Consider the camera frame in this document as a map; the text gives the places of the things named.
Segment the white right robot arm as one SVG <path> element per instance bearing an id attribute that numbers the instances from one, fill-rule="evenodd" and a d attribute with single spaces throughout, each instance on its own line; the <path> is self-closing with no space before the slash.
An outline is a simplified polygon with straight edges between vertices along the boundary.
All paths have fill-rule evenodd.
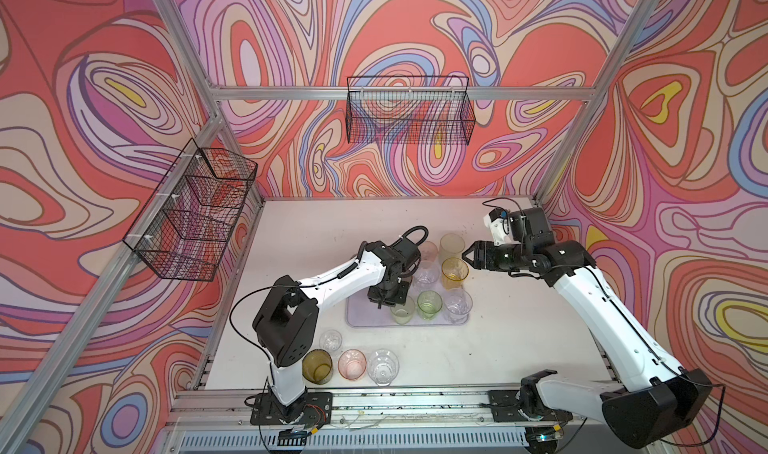
<path id="1" fill-rule="evenodd" d="M 552 369 L 522 379 L 519 412 L 530 418 L 561 410 L 607 425 L 625 445 L 641 449 L 688 427 L 713 385 L 667 352 L 614 294 L 576 241 L 534 249 L 476 241 L 462 258 L 475 270 L 511 277 L 535 274 L 584 321 L 611 363 L 615 382 L 574 380 Z"/>

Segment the large olive green glass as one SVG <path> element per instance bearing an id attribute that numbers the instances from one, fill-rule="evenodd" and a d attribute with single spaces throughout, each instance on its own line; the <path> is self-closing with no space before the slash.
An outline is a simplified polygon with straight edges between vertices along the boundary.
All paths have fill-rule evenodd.
<path id="1" fill-rule="evenodd" d="M 316 385 L 326 384 L 333 374 L 331 355 L 323 349 L 308 352 L 302 360 L 303 378 Z"/>

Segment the clear faceted glass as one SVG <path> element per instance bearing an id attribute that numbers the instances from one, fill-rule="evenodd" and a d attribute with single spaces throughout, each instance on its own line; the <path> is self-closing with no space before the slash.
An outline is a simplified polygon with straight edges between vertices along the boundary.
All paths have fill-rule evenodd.
<path id="1" fill-rule="evenodd" d="M 472 297 L 463 289 L 449 290 L 443 296 L 444 316 L 450 324 L 464 324 L 472 308 Z"/>

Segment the pale green dimpled cup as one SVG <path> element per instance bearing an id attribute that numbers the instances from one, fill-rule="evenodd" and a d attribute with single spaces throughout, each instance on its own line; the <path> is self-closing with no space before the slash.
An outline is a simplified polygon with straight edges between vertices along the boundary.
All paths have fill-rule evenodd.
<path id="1" fill-rule="evenodd" d="M 450 258 L 460 258 L 466 249 L 466 243 L 463 237 L 456 233 L 447 233 L 443 235 L 439 242 L 439 259 L 444 262 Z"/>

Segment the bright green glass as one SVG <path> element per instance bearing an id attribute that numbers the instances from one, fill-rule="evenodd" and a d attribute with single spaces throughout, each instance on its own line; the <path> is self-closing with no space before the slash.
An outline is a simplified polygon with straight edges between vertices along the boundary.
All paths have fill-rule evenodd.
<path id="1" fill-rule="evenodd" d="M 431 321 L 442 310 L 441 295 L 432 290 L 423 291 L 417 297 L 417 313 L 425 321 Z"/>

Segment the aluminium front rail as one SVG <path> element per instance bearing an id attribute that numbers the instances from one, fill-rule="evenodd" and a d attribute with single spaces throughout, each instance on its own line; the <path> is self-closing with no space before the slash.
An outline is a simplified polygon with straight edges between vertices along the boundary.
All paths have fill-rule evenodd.
<path id="1" fill-rule="evenodd" d="M 486 386 L 335 388 L 332 423 L 376 426 L 463 426 L 492 421 Z"/>

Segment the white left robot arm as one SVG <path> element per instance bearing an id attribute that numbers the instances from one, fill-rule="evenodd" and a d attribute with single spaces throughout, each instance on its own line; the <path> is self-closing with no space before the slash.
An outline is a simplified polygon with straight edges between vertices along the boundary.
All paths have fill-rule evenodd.
<path id="1" fill-rule="evenodd" d="M 391 245 L 362 243 L 349 261 L 315 277 L 285 275 L 269 289 L 252 327 L 269 359 L 269 390 L 279 406 L 301 401 L 306 387 L 300 366 L 313 343 L 323 311 L 365 291 L 381 308 L 402 305 L 420 264 L 418 245 L 401 237 Z"/>

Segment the pink dimpled cup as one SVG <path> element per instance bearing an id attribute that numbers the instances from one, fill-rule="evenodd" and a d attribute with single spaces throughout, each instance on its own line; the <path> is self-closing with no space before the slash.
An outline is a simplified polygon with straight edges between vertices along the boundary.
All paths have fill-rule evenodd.
<path id="1" fill-rule="evenodd" d="M 425 241 L 422 243 L 419 246 L 419 251 L 421 253 L 421 260 L 423 262 L 431 263 L 438 259 L 439 249 L 431 241 Z"/>

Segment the small clear glass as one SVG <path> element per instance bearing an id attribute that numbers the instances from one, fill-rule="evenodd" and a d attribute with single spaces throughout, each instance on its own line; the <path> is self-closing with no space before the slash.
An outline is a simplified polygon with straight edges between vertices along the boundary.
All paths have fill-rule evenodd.
<path id="1" fill-rule="evenodd" d="M 327 330 L 323 332 L 319 339 L 319 346 L 328 353 L 334 353 L 341 349 L 343 345 L 343 336 L 337 330 Z"/>

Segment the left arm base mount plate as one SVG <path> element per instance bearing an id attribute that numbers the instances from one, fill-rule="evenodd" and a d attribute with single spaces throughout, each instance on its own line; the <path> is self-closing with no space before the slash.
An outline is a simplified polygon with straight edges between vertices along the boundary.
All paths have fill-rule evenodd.
<path id="1" fill-rule="evenodd" d="M 305 392 L 289 405 L 279 402 L 270 390 L 246 399 L 251 408 L 250 424 L 255 426 L 304 425 L 323 427 L 332 420 L 331 392 Z"/>

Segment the light green dimpled cup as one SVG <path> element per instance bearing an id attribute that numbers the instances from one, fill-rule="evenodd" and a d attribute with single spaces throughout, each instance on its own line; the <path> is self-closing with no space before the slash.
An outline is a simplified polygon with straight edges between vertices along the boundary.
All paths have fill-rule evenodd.
<path id="1" fill-rule="evenodd" d="M 411 298 L 407 298 L 403 304 L 397 304 L 390 308 L 394 322 L 398 325 L 407 325 L 415 314 L 416 306 Z"/>

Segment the clear textured glass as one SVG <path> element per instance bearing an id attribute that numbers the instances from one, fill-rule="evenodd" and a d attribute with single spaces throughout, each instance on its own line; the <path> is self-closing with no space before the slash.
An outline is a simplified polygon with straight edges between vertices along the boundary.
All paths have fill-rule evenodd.
<path id="1" fill-rule="evenodd" d="M 440 277 L 440 267 L 436 262 L 422 262 L 413 275 L 413 282 L 424 289 L 431 289 Z"/>

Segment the pink clear glass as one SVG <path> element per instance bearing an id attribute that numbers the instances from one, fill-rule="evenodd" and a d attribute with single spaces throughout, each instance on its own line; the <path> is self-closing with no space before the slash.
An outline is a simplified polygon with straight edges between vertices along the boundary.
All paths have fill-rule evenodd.
<path id="1" fill-rule="evenodd" d="M 367 358 L 358 349 L 348 349 L 338 359 L 338 372 L 344 379 L 356 381 L 366 373 L 366 370 Z"/>

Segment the clear ribbed glass front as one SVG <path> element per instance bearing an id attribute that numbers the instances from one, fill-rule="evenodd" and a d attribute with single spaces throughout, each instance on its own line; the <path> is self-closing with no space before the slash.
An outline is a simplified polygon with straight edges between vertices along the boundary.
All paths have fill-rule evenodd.
<path id="1" fill-rule="evenodd" d="M 378 386 L 389 386 L 399 374 L 400 363 L 394 352 L 388 349 L 376 350 L 368 362 L 369 378 Z"/>

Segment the yellow clear plastic cup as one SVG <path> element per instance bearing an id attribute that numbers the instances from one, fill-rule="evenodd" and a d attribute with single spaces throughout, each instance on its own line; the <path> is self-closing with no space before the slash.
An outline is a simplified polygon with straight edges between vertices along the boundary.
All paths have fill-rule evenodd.
<path id="1" fill-rule="evenodd" d="M 468 275 L 468 264 L 459 258 L 448 258 L 442 263 L 441 284 L 445 290 L 461 288 Z"/>

